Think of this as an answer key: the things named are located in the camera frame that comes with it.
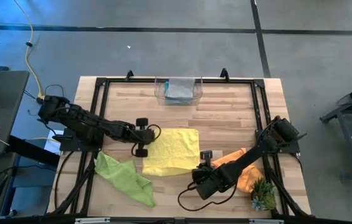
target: concrete floor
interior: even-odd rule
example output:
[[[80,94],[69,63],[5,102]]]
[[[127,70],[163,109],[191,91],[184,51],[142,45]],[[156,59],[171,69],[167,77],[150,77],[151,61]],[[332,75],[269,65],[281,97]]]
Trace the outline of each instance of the concrete floor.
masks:
[[[249,0],[193,1],[19,1],[33,24],[50,26],[193,27],[254,29]],[[263,29],[352,30],[352,0],[257,0]],[[0,1],[0,24],[25,24],[12,1]],[[0,30],[0,65],[27,70],[28,31]],[[293,124],[308,132],[300,141],[303,175],[312,213],[352,221],[352,183],[339,175],[351,170],[347,145],[337,122],[321,115],[352,90],[352,35],[264,35],[271,77],[281,78]],[[61,84],[73,100],[82,75],[202,74],[216,77],[226,67],[232,77],[263,77],[256,34],[151,32],[35,32],[30,62],[43,86]],[[36,94],[30,77],[26,88]],[[50,89],[59,94],[58,89]],[[20,138],[46,136],[36,121],[38,105],[25,96],[14,125]],[[29,190],[24,194],[36,194]],[[25,215],[33,207],[15,202]]]

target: black floor stripe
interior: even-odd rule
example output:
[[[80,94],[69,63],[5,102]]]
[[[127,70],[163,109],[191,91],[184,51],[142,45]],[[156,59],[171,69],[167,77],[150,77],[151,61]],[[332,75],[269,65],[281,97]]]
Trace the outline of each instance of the black floor stripe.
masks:
[[[271,78],[269,63],[267,61],[267,56],[265,53],[262,27],[260,25],[259,13],[257,12],[257,6],[255,3],[255,0],[250,0],[250,4],[252,5],[252,14],[255,22],[257,44],[259,45],[259,54],[260,54],[260,59],[262,61],[264,78]]]
[[[277,30],[264,29],[263,34],[295,34],[295,35],[352,35],[352,30]]]
[[[29,26],[0,25],[0,30],[30,30]],[[33,26],[36,31],[68,32],[175,32],[175,33],[220,33],[220,34],[254,34],[255,29],[228,28],[157,28],[157,27],[70,27],[70,26]]]

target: transparent bin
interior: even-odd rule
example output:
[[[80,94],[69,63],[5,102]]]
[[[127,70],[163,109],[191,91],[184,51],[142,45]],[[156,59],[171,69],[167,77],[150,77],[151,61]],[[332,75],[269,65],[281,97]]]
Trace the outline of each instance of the transparent bin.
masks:
[[[169,81],[178,79],[181,80],[194,80],[193,92],[192,94],[187,91],[187,95],[191,97],[169,97]],[[169,77],[161,78],[155,77],[155,97],[158,99],[159,105],[164,106],[196,106],[202,97],[202,77]]]

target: yellow cable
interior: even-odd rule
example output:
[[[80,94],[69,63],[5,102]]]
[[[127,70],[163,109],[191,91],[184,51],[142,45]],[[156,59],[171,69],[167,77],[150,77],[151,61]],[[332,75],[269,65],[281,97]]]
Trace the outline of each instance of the yellow cable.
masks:
[[[53,141],[53,142],[60,143],[60,142],[58,142],[55,139],[49,139],[49,138],[33,138],[33,139],[30,139],[30,140],[47,140],[47,141]]]
[[[29,19],[29,16],[27,16],[27,14],[25,13],[25,11],[23,10],[23,8],[18,4],[18,2],[16,0],[14,0],[14,2],[17,4],[17,6],[19,7],[19,9],[23,12],[23,14],[25,15],[26,19],[27,19],[27,22],[29,23],[29,26],[31,27],[31,38],[29,39],[29,43],[32,43],[32,39],[33,39],[33,26],[32,26],[32,22],[31,20]],[[29,67],[29,70],[32,72],[34,78],[36,79],[36,82],[37,82],[37,86],[39,87],[39,94],[37,94],[37,97],[40,98],[40,99],[44,99],[44,95],[42,93],[42,88],[41,88],[41,85],[40,85],[40,81],[39,79],[37,78],[37,75],[36,73],[34,72],[33,68],[31,67],[31,65],[29,64],[29,46],[27,46],[26,48],[26,53],[25,53],[25,61],[26,61],[26,65]]]

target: wooden tabletop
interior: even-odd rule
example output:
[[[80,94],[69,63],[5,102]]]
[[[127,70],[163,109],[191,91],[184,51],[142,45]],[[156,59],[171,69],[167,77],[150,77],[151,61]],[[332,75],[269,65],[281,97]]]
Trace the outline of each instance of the wooden tabletop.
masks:
[[[96,77],[80,77],[74,103],[86,110],[90,109],[95,79]],[[280,115],[281,118],[289,119],[280,79],[264,80],[271,116]],[[98,99],[97,113],[101,107],[102,89]],[[261,114],[264,114],[260,92],[257,91],[257,94]],[[204,84],[203,96],[197,106],[161,106],[154,96],[153,83],[111,83],[105,118],[130,123],[134,123],[136,118],[148,118],[150,124],[157,124],[161,128],[196,128],[199,131],[200,150],[212,150],[213,159],[218,159],[242,147],[251,148],[254,145],[254,132],[257,129],[250,86],[245,84]],[[130,154],[131,147],[132,144],[117,142],[105,137],[102,150],[119,162],[134,160],[137,172],[141,173],[142,158],[133,157]],[[75,152],[64,165],[57,189],[59,203],[66,198],[74,186],[80,155],[80,152]],[[61,156],[59,167],[65,156],[66,154]],[[280,154],[279,158],[285,188],[303,211],[310,213],[299,163],[296,158],[288,154]],[[264,173],[261,160],[254,164]],[[188,212],[178,205],[177,196],[192,181],[191,174],[170,177],[145,175],[145,177],[153,183],[155,208],[134,201],[95,174],[88,215],[195,218],[270,217],[269,211],[256,212],[253,210],[250,207],[250,195],[239,191],[222,205],[210,205],[198,212]],[[85,186],[79,197],[78,211],[82,206],[84,191]],[[197,192],[192,191],[185,193],[181,201],[185,207],[198,208],[211,200],[217,202],[224,200],[230,196],[231,192],[232,189],[223,194],[216,192],[208,200],[202,201]],[[277,200],[277,208],[281,213],[278,197]],[[53,210],[54,190],[50,196],[48,212]]]

